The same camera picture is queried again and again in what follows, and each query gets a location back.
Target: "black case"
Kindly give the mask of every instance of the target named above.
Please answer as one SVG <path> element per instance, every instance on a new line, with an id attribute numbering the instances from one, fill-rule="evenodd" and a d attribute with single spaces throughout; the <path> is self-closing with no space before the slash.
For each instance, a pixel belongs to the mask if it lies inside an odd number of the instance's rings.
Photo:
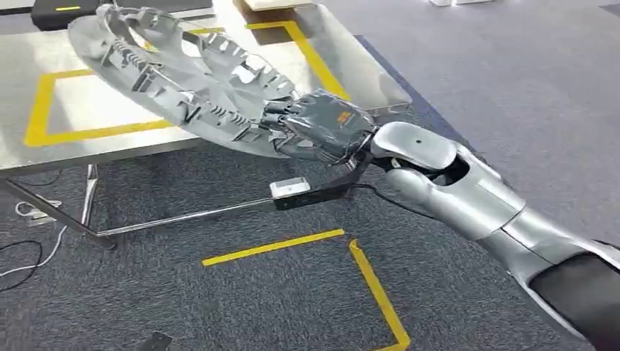
<path id="1" fill-rule="evenodd" d="M 97 7 L 112 0 L 36 0 L 30 13 L 35 26 L 42 31 L 66 29 L 72 20 L 94 15 Z M 122 7 L 155 7 L 165 12 L 188 11 L 213 6 L 211 0 L 117 0 Z"/>
<path id="2" fill-rule="evenodd" d="M 30 18 L 42 31 L 66 29 L 72 20 L 94 15 L 97 7 L 105 1 L 100 0 L 37 0 L 34 2 Z"/>

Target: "white cable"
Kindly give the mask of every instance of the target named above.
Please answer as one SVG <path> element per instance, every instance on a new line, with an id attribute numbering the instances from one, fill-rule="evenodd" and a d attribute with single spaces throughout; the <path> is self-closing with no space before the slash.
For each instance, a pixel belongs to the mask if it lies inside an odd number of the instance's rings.
<path id="1" fill-rule="evenodd" d="M 26 269 L 42 267 L 45 263 L 49 262 L 52 259 L 52 257 L 56 253 L 56 250 L 58 250 L 58 247 L 60 246 L 60 243 L 62 241 L 62 235 L 64 234 L 65 230 L 67 230 L 67 226 L 66 225 L 64 227 L 62 227 L 62 229 L 60 229 L 60 232 L 58 233 L 58 239 L 56 239 L 56 245 L 54 246 L 54 249 L 52 250 L 52 252 L 48 256 L 48 258 L 46 258 L 43 262 L 39 263 L 38 265 L 27 265 L 26 267 L 15 268 L 15 269 L 12 269 L 10 271 L 6 271 L 4 273 L 0 273 L 0 276 L 6 276 L 7 274 L 11 274 L 11 273 L 19 272 L 19 271 L 24 271 Z"/>
<path id="2" fill-rule="evenodd" d="M 44 198 L 44 197 L 43 197 L 43 196 L 41 196 L 41 195 L 37 195 L 37 196 L 39 196 L 39 197 L 41 197 L 43 200 L 45 200 L 45 201 L 49 202 L 49 203 L 50 203 L 50 205 L 52 205 L 52 206 L 54 206 L 54 207 L 56 207 L 56 208 L 58 208 L 58 207 L 60 207 L 60 205 L 62 205 L 62 201 L 58 201 L 58 200 L 48 200 L 48 199 Z M 24 206 L 28 206 L 28 207 L 31 207 L 31 210 L 30 210 L 30 211 L 28 211 L 28 212 L 22 212 L 22 211 L 20 210 L 20 206 L 22 206 L 22 205 L 24 205 Z M 30 203 L 27 203 L 26 201 L 22 201 L 22 202 L 18 203 L 17 205 L 15 205 L 15 213 L 16 213 L 17 215 L 19 215 L 19 216 L 22 216 L 22 217 L 27 217 L 27 216 L 38 216 L 39 214 L 42 214 L 43 216 L 47 216 L 46 214 L 44 214 L 43 212 L 41 212 L 41 210 L 39 210 L 38 208 L 34 207 L 34 206 L 33 206 L 33 205 L 31 205 Z"/>

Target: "yellow tape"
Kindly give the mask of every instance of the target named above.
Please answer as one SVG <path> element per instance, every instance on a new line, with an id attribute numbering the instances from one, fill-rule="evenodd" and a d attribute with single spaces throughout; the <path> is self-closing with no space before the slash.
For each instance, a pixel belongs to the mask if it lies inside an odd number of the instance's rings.
<path id="1" fill-rule="evenodd" d="M 266 29 L 284 27 L 291 39 L 297 44 L 301 53 L 306 57 L 306 60 L 314 74 L 321 80 L 323 88 L 332 94 L 349 100 L 351 97 L 344 91 L 344 88 L 340 85 L 340 82 L 333 76 L 328 68 L 328 65 L 322 60 L 321 56 L 314 50 L 312 45 L 306 40 L 306 36 L 303 34 L 297 23 L 293 20 L 283 20 L 279 22 L 266 22 L 266 23 L 253 23 L 247 25 L 248 29 Z"/>
<path id="2" fill-rule="evenodd" d="M 54 83 L 58 79 L 83 77 L 92 75 L 89 69 L 76 69 L 73 71 L 63 71 L 41 75 L 37 87 L 37 95 L 34 98 L 34 105 L 30 112 L 30 121 L 26 128 L 24 143 L 28 146 L 43 146 L 59 143 L 68 143 L 84 139 L 94 139 L 96 137 L 110 137 L 125 133 L 140 132 L 149 129 L 160 129 L 171 127 L 172 124 L 164 119 L 144 123 L 124 124 L 122 126 L 105 127 L 98 129 L 77 130 L 74 132 L 47 134 L 48 114 L 52 105 Z"/>
<path id="3" fill-rule="evenodd" d="M 231 260 L 237 260 L 238 258 L 248 257 L 248 256 L 252 256 L 254 254 L 262 254 L 263 252 L 269 252 L 269 251 L 273 251 L 273 250 L 277 250 L 277 249 L 283 249 L 283 248 L 289 247 L 289 246 L 305 244 L 305 243 L 309 243 L 311 241 L 317 241 L 317 240 L 321 240 L 321 239 L 332 238 L 334 236 L 343 235 L 343 234 L 344 234 L 344 230 L 336 229 L 336 230 L 330 230 L 328 232 L 323 232 L 323 233 L 318 233 L 318 234 L 304 236 L 304 237 L 301 237 L 301 238 L 295 238 L 295 239 L 291 239 L 291 240 L 287 240 L 287 241 L 280 241 L 280 242 L 274 243 L 274 244 L 268 244 L 268 245 L 253 247 L 251 249 L 247 249 L 247 250 L 243 250 L 243 251 L 239 251 L 239 252 L 233 252 L 232 254 L 224 254 L 222 256 L 216 256 L 216 257 L 208 258 L 206 260 L 203 260 L 203 265 L 204 266 L 215 265 L 217 263 L 222 263 L 222 262 L 231 261 Z"/>
<path id="4" fill-rule="evenodd" d="M 69 7 L 57 7 L 56 11 L 73 11 L 73 10 L 79 10 L 82 7 L 79 6 L 69 6 Z"/>
<path id="5" fill-rule="evenodd" d="M 188 31 L 189 33 L 192 34 L 204 34 L 204 33 L 219 33 L 224 31 L 224 29 L 222 27 L 213 27 L 213 28 L 198 28 L 198 29 L 192 29 L 191 31 Z"/>
<path id="6" fill-rule="evenodd" d="M 396 345 L 385 347 L 379 351 L 406 350 L 411 343 L 411 339 L 403 328 L 403 325 L 398 318 L 396 311 L 394 311 L 394 307 L 392 307 L 390 299 L 388 299 L 388 296 L 385 294 L 379 279 L 374 275 L 370 262 L 364 255 L 364 252 L 358 247 L 357 239 L 349 243 L 349 250 L 351 251 L 353 258 L 355 258 L 355 262 L 358 263 L 358 266 L 362 271 L 362 275 L 364 275 L 364 279 L 366 280 L 366 284 L 368 284 L 374 299 L 379 304 L 381 312 L 383 312 L 383 317 L 387 320 L 387 324 L 390 326 L 390 329 L 392 330 L 392 333 L 394 333 L 396 341 L 398 342 Z"/>

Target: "yellow floor marking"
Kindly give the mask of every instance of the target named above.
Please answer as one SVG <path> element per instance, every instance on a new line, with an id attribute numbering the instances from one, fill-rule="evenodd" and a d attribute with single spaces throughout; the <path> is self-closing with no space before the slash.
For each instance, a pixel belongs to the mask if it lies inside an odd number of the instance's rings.
<path id="1" fill-rule="evenodd" d="M 344 234 L 344 230 L 336 229 L 336 230 L 330 230 L 328 232 L 303 236 L 301 238 L 295 238 L 295 239 L 291 239 L 287 241 L 280 241 L 274 244 L 268 244 L 268 245 L 253 247 L 251 249 L 247 249 L 247 250 L 243 250 L 239 252 L 233 252 L 232 254 L 224 254 L 222 256 L 215 256 L 212 258 L 208 258 L 206 260 L 203 260 L 203 265 L 204 266 L 215 265 L 217 263 L 222 263 L 226 261 L 237 260 L 238 258 L 242 258 L 242 257 L 252 256 L 253 254 L 262 254 L 263 252 L 283 249 L 285 247 L 299 245 L 299 244 L 305 244 L 311 241 L 332 238 L 334 236 L 343 235 L 343 234 Z"/>
<path id="2" fill-rule="evenodd" d="M 381 312 L 383 312 L 383 316 L 385 317 L 385 320 L 387 320 L 387 324 L 390 326 L 390 329 L 392 330 L 392 333 L 394 333 L 396 341 L 398 342 L 396 345 L 385 347 L 378 351 L 406 350 L 411 343 L 411 339 L 403 328 L 398 315 L 396 315 L 394 307 L 392 307 L 390 299 L 388 299 L 388 296 L 385 294 L 379 279 L 374 275 L 370 262 L 364 255 L 364 252 L 358 247 L 357 239 L 351 241 L 349 244 L 349 250 L 351 250 L 351 254 L 353 255 L 353 258 L 355 258 L 355 262 L 357 262 L 358 266 L 360 266 L 362 275 L 364 275 L 364 279 L 366 280 L 374 299 L 379 304 L 379 308 L 381 309 Z"/>

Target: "black cover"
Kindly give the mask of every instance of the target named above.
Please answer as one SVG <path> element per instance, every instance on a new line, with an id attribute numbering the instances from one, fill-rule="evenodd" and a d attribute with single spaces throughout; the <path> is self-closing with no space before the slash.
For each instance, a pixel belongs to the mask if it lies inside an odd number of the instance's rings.
<path id="1" fill-rule="evenodd" d="M 582 254 L 533 278 L 530 287 L 598 351 L 620 350 L 620 272 Z"/>
<path id="2" fill-rule="evenodd" d="M 72 20 L 81 16 L 94 15 L 99 5 L 99 0 L 37 0 L 32 7 L 30 18 L 32 23 L 42 31 L 66 29 Z M 72 7 L 79 7 L 79 9 L 62 10 Z"/>
<path id="3" fill-rule="evenodd" d="M 94 15 L 101 4 L 112 0 L 36 0 L 30 17 L 32 23 L 42 31 L 66 29 L 72 20 L 87 15 Z M 117 0 L 121 7 L 155 7 L 165 12 L 179 12 L 210 8 L 211 0 Z M 58 11 L 57 9 L 80 7 L 76 10 Z"/>

